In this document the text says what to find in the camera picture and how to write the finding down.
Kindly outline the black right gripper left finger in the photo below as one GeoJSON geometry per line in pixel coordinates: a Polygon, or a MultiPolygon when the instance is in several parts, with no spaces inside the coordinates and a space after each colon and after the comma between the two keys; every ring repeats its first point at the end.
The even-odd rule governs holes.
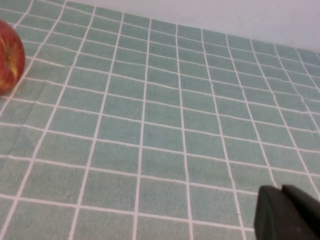
{"type": "Polygon", "coordinates": [[[254,232],[257,240],[318,240],[320,224],[308,224],[282,188],[263,185],[258,191],[254,232]]]}

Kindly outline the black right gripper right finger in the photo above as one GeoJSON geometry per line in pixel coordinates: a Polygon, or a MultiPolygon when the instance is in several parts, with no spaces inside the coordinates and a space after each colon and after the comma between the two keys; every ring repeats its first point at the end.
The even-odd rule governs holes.
{"type": "Polygon", "coordinates": [[[281,190],[309,225],[320,224],[320,202],[318,200],[294,185],[283,185],[281,190]]]}

